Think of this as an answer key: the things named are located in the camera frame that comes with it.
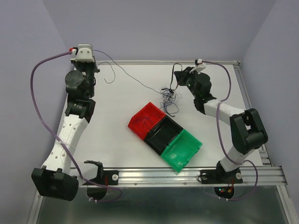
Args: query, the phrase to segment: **gray wall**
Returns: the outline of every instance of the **gray wall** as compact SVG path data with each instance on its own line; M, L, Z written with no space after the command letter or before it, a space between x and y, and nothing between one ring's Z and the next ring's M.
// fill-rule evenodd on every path
M24 224L36 191L32 169L41 166L54 142L33 109L30 73L66 47L40 0L2 1L0 31L0 223ZM69 68L66 56L36 71L37 103L55 129Z
M299 213L299 1L277 0L242 60L253 106L268 131L268 153L282 165Z
M43 0L69 47L118 60L240 60L274 0Z

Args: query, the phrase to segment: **cable connector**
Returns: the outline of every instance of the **cable connector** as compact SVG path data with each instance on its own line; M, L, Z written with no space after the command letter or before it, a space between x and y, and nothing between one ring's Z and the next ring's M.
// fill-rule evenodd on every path
M195 60L195 67L191 69L189 73L192 73L194 71L200 73L205 68L206 68L206 63L202 62L202 59L199 58Z

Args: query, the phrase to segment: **bolt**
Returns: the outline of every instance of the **bolt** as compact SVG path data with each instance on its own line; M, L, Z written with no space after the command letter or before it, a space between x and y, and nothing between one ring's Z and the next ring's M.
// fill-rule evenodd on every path
M241 173L236 173L235 176L238 180L242 179L242 174Z
M118 175L117 174L113 174L112 175L112 180L117 181L118 180Z

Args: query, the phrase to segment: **purple cable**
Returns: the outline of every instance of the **purple cable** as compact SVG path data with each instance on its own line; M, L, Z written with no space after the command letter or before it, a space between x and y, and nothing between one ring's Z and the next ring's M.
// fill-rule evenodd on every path
M219 125L219 113L220 113L220 105L222 102L226 101L228 98L229 98L229 95L230 95L230 92L231 92L231 89L232 89L232 81L231 81L231 78L230 78L230 74L227 70L227 68L225 68L225 66L223 66L222 64L219 64L219 63L215 63L215 62L210 62L210 61L202 61L203 63L209 63L209 64L215 64L215 65L218 65L220 67L222 67L227 75L228 75L228 81L229 81L229 89L228 89L228 95L223 99L223 100L220 100L220 103L217 105L217 111L216 111L216 124L217 124L217 132L218 132L218 137L219 137L219 142L220 142L220 145L221 145L221 148L222 148L222 151L225 155L225 157L231 161L232 163L236 164L236 165L242 165L243 163L245 162L249 162L252 164L254 170L256 171L256 182L253 186L253 189L246 195L242 196L242 197L239 197L239 198L232 198L232 199L228 199L228 201L239 201L239 200L242 200L244 198L246 198L247 196L251 195L255 190L256 190L256 186L257 186L257 182L258 182L258 172L257 172L257 168L256 166L254 165L254 163L250 160L244 160L243 163L238 163L238 162L235 162L233 161L229 156L228 154L226 153L225 151L225 148L224 148L224 145L223 145L223 141L222 141L222 137L221 137L221 131L220 131L220 125Z
M65 55L70 55L71 53L72 53L71 51L68 51L68 52L65 52L65 53L53 56L53 57L46 58L46 59L40 61L39 63L37 63L36 66L34 66L32 72L31 72L31 77L30 77L30 91L31 91L32 101L33 101L34 108L36 110L36 113L38 115L39 120L41 121L41 123L43 124L43 126L55 137L55 139L57 141L61 142L62 148L65 150L65 152L67 153L67 155L69 156L69 158L71 159L71 161L74 163L74 165L75 165L75 167L76 167L76 169L77 169L77 171L79 173L80 178L83 179L84 181L86 181L89 184L92 184L92 185L95 185L95 186L98 186L98 187L101 187L101 188L107 188L107 189L117 190L117 191L120 192L120 194L116 198L113 198L111 200L96 201L96 202L97 203L112 202L112 201L114 201L114 200L116 200L116 199L118 199L118 198L121 197L122 190L120 188L115 188L115 187L109 187L109 186L101 185L101 184L92 182L92 181L90 181L88 179L85 179L83 177L83 175L82 175L82 172L80 170L79 165L77 164L76 160L74 159L74 157L72 156L72 154L70 153L70 151L68 150L68 148L66 147L66 145L61 141L61 139L57 136L57 134L54 131L52 131L52 129L44 122L44 120L43 120L43 118L41 116L41 113L39 112L39 109L38 109L37 104L36 104L36 98L34 96L34 91L33 91L33 76L34 76L34 73L35 73L36 69L38 68L38 66L40 66L41 64L43 64L43 63L45 63L47 61L53 60L55 58L62 57L62 56L65 56Z

